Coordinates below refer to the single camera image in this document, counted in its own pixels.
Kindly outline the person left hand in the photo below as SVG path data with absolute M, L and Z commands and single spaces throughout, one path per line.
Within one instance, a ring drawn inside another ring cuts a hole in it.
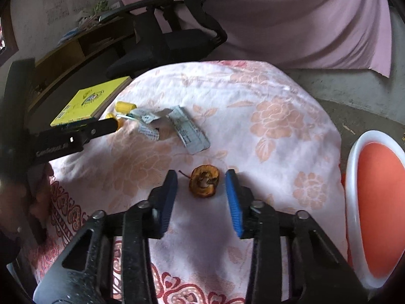
M 1 179 L 1 232 L 27 246 L 45 243 L 54 170 L 46 163 L 35 167 L 34 173 L 38 178 L 32 187 L 27 180 Z

